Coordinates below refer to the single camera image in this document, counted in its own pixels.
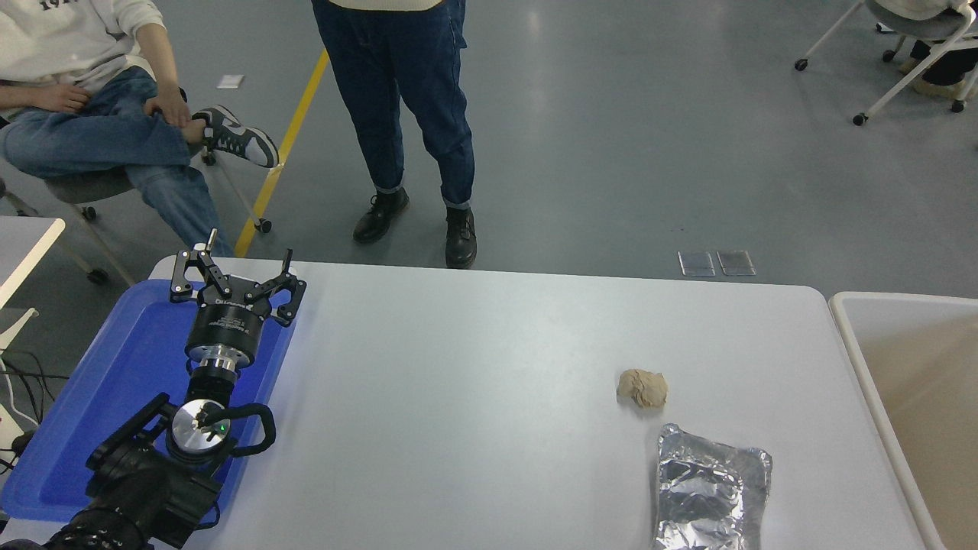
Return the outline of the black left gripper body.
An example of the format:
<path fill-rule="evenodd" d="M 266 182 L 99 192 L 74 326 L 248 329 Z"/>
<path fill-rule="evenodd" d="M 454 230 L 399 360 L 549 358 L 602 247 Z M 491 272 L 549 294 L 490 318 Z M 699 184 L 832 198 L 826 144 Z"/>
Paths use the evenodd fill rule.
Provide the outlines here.
<path fill-rule="evenodd" d="M 248 303 L 245 297 L 223 297 L 214 286 L 198 292 L 198 313 L 186 339 L 189 358 L 202 361 L 207 352 L 224 347 L 237 361 L 254 361 L 271 302 L 262 296 Z"/>

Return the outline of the seated person's right hand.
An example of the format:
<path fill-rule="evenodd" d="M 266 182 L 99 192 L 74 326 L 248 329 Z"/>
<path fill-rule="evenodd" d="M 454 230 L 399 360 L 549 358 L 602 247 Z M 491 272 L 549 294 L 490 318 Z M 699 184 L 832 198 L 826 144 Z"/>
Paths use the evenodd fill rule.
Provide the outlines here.
<path fill-rule="evenodd" d="M 49 112 L 79 114 L 92 98 L 92 94 L 76 85 L 55 84 L 31 90 L 31 105 Z"/>

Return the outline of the seated person's left hand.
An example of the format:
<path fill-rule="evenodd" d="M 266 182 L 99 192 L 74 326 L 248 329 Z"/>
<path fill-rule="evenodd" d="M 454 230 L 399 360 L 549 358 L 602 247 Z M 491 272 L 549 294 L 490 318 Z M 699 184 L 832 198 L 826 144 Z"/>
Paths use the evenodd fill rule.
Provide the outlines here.
<path fill-rule="evenodd" d="M 160 88 L 156 96 L 144 102 L 143 110 L 147 116 L 162 115 L 164 121 L 175 126 L 175 128 L 185 128 L 191 121 L 188 105 L 186 105 L 186 100 L 179 87 L 175 89 Z"/>

